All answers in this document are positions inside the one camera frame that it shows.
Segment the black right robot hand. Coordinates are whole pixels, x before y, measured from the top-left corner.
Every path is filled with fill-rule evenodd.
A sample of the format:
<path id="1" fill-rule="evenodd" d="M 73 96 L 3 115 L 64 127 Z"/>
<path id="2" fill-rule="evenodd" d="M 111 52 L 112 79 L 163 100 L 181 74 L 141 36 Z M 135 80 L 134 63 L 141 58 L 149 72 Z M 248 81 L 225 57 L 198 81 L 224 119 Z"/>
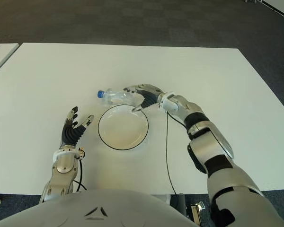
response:
<path id="1" fill-rule="evenodd" d="M 159 96 L 164 93 L 160 88 L 151 84 L 139 84 L 125 87 L 124 91 L 129 93 L 137 93 L 144 98 L 143 102 L 132 110 L 133 112 L 140 111 L 153 104 L 156 104 L 158 102 Z"/>

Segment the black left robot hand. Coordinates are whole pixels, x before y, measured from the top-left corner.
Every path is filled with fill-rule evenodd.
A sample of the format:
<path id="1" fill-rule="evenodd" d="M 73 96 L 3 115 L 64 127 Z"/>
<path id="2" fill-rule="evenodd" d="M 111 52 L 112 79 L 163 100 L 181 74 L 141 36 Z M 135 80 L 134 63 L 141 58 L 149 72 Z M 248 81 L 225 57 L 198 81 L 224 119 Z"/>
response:
<path id="1" fill-rule="evenodd" d="M 75 148 L 79 139 L 84 134 L 85 130 L 91 125 L 94 120 L 94 115 L 90 115 L 87 117 L 85 121 L 83 121 L 79 126 L 77 126 L 78 122 L 75 122 L 75 118 L 78 116 L 78 107 L 72 108 L 64 122 L 64 126 L 62 129 L 61 135 L 61 143 L 59 149 L 63 149 L 64 147 Z"/>

